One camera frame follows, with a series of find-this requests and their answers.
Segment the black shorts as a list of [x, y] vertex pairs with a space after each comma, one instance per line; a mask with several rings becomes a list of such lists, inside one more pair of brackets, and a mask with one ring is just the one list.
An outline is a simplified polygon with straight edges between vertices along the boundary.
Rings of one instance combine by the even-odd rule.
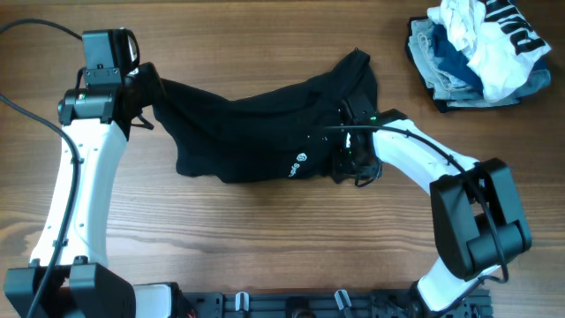
[[162, 77], [164, 99], [154, 116], [177, 146], [176, 171], [222, 182], [329, 176], [346, 135], [342, 100], [367, 94], [376, 108], [370, 57], [354, 49], [329, 72], [239, 100]]

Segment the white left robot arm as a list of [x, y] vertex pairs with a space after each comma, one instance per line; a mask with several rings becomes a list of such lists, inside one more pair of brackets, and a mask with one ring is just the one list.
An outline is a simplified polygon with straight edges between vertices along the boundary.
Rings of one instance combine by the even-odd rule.
[[133, 285], [108, 268], [109, 203], [132, 120], [164, 99], [151, 63], [124, 82], [71, 89], [59, 104], [62, 153], [48, 219], [4, 294], [21, 317], [173, 317], [177, 285]]

